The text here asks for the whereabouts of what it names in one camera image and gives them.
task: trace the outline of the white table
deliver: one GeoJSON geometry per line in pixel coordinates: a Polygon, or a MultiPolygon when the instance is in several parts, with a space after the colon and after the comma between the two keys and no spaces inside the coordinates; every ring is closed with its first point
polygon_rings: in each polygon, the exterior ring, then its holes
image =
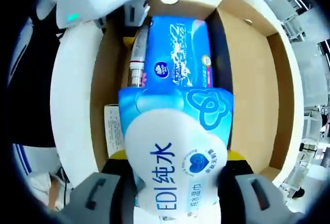
{"type": "MultiPolygon", "coordinates": [[[[192,0],[217,6],[221,0],[192,0]]],[[[245,0],[258,10],[272,25],[277,28],[284,41],[288,54],[294,86],[294,121],[291,143],[283,169],[273,183],[278,187],[291,172],[299,152],[302,138],[304,107],[303,89],[298,64],[290,42],[281,27],[279,20],[263,0],[245,0]]],[[[51,86],[51,115],[56,147],[62,165],[76,187],[92,172],[97,171],[96,161],[92,150],[90,134],[90,87],[93,65],[96,58],[98,43],[102,34],[87,23],[70,31],[77,36],[90,33],[92,41],[75,39],[75,45],[67,45],[68,54],[58,56],[53,70],[51,86]]]]}

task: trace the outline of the cardboard box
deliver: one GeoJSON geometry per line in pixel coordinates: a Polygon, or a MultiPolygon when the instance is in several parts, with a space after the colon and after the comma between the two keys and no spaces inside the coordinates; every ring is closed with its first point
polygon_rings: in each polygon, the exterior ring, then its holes
{"type": "MultiPolygon", "coordinates": [[[[272,180],[289,148],[294,107],[291,70],[277,30],[243,0],[223,0],[218,7],[184,0],[149,4],[149,15],[207,22],[214,86],[235,95],[232,149],[255,173],[272,180]]],[[[91,85],[92,142],[99,169],[107,159],[104,106],[117,103],[118,91],[127,85],[129,51],[118,27],[115,21],[107,24],[91,85]]]]}

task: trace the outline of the blue heart pattern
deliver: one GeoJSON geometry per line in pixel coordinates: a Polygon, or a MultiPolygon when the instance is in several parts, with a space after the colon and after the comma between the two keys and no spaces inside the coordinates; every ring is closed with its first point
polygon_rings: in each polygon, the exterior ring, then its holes
{"type": "Polygon", "coordinates": [[[192,173],[199,173],[208,165],[209,161],[201,153],[196,153],[190,157],[191,166],[189,168],[192,173]]]}

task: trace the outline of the tissue package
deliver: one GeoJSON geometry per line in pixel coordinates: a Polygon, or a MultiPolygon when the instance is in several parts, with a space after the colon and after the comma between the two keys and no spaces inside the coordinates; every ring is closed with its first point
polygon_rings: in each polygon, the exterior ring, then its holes
{"type": "Polygon", "coordinates": [[[119,110],[137,204],[176,217],[218,200],[227,161],[233,95],[221,88],[124,88],[119,110]]]}
{"type": "Polygon", "coordinates": [[[152,17],[144,71],[146,86],[212,87],[206,23],[189,18],[152,17]]]}

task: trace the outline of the black cable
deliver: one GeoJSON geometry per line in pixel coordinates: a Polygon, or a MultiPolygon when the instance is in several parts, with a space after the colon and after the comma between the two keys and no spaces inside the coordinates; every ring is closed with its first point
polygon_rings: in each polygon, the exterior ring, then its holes
{"type": "Polygon", "coordinates": [[[64,207],[67,204],[67,185],[68,185],[68,180],[65,179],[65,186],[64,186],[64,207]]]}

